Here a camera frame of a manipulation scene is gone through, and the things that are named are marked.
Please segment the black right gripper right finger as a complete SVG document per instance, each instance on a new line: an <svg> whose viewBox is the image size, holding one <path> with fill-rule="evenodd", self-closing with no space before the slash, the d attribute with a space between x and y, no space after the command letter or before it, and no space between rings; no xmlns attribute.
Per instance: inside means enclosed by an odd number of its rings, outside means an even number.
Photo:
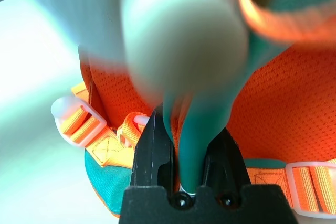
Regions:
<svg viewBox="0 0 336 224"><path fill-rule="evenodd" d="M239 146L226 128L207 147L202 184L215 196L239 195L241 188L250 184Z"/></svg>

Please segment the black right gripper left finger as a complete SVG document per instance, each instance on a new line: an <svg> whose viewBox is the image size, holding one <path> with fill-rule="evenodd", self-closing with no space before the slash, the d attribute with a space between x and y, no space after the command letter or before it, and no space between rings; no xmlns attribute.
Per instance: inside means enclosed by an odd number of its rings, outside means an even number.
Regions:
<svg viewBox="0 0 336 224"><path fill-rule="evenodd" d="M165 129L160 105L152 112L135 147L130 185L162 186L172 195L175 174L175 148Z"/></svg>

